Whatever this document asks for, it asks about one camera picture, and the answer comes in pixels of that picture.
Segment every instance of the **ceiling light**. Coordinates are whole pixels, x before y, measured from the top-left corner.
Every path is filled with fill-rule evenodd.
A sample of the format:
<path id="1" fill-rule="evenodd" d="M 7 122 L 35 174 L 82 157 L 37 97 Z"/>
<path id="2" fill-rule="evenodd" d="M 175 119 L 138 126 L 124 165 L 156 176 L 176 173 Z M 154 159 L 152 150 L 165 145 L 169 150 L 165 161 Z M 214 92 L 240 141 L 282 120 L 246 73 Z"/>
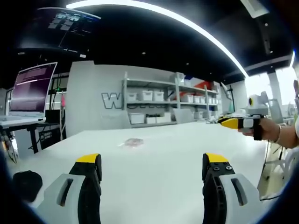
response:
<path id="1" fill-rule="evenodd" d="M 79 8 L 84 6 L 94 6 L 94 5 L 121 5 L 121 6 L 132 6 L 137 8 L 143 8 L 150 11 L 154 11 L 156 13 L 160 13 L 163 15 L 167 15 L 202 34 L 207 39 L 209 39 L 213 44 L 215 44 L 218 48 L 220 48 L 234 63 L 235 65 L 240 69 L 242 74 L 245 76 L 245 78 L 248 77 L 248 74 L 246 73 L 245 69 L 241 66 L 241 64 L 238 62 L 238 60 L 232 55 L 232 53 L 223 46 L 222 43 L 220 43 L 215 37 L 213 37 L 211 34 L 209 34 L 207 31 L 205 31 L 200 26 L 196 25 L 194 22 L 191 22 L 190 20 L 186 19 L 185 17 L 176 14 L 170 10 L 167 10 L 165 8 L 155 6 L 149 3 L 145 2 L 139 2 L 139 1 L 133 1 L 133 0 L 85 0 L 85 1 L 79 1 L 75 3 L 71 3 L 67 5 L 67 8 L 73 9 L 73 8 Z"/>
<path id="2" fill-rule="evenodd" d="M 292 55 L 292 59 L 291 59 L 291 63 L 290 63 L 290 68 L 293 67 L 295 61 L 295 51 L 293 50 L 293 55 Z"/>

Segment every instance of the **table surface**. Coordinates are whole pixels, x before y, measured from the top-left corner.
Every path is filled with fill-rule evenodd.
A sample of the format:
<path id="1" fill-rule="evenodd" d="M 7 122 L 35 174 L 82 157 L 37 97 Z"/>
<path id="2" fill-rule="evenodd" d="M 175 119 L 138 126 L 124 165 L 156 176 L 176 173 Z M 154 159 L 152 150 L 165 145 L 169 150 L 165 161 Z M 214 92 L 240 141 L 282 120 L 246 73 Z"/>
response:
<path id="1" fill-rule="evenodd" d="M 143 139 L 132 148 L 123 143 Z M 10 166 L 43 178 L 36 200 L 85 154 L 102 156 L 100 218 L 109 224 L 195 224 L 204 216 L 202 155 L 225 156 L 257 187 L 267 143 L 219 124 L 193 122 L 139 129 L 84 131 Z"/>

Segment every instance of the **bracelet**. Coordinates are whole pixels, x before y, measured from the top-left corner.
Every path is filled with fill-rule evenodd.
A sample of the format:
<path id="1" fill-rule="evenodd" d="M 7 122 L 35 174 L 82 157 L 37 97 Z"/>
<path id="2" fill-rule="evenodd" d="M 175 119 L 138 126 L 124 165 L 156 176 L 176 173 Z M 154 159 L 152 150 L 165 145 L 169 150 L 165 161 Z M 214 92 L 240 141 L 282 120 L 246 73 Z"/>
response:
<path id="1" fill-rule="evenodd" d="M 279 134 L 278 134 L 278 138 L 277 138 L 277 140 L 276 140 L 274 143 L 278 143 L 279 140 L 280 140 L 280 135 L 281 135 L 281 125 L 278 125 L 278 127 L 279 127 Z"/>

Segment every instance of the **desk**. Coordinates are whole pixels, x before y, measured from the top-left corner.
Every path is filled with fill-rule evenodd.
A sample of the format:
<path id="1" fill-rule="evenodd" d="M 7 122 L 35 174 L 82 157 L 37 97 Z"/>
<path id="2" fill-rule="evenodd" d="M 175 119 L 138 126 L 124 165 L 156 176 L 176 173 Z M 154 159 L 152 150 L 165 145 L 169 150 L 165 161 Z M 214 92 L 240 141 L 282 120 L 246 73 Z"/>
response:
<path id="1" fill-rule="evenodd" d="M 130 148 L 129 138 L 144 140 Z M 85 154 L 102 156 L 103 224 L 202 223 L 202 155 L 225 156 L 236 173 L 258 185 L 266 152 L 254 141 L 219 124 L 193 122 L 139 129 L 84 131 L 14 164 L 12 172 L 32 170 L 43 178 L 43 191 Z"/>

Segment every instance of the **human hand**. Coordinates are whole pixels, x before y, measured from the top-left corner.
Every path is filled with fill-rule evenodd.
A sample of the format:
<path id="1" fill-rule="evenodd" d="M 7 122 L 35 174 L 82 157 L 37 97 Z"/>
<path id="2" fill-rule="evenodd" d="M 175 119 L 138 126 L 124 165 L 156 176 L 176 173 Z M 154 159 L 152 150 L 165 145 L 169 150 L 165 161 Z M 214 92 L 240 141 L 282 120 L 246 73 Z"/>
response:
<path id="1" fill-rule="evenodd" d="M 268 118 L 261 118 L 260 126 L 262 127 L 262 139 L 263 140 L 270 140 L 270 141 L 277 141 L 279 137 L 279 125 L 274 123 L 272 120 Z M 253 137 L 253 129 L 250 129 L 249 132 L 243 132 L 242 129 L 239 129 L 238 132 L 243 133 L 245 136 L 252 136 Z"/>

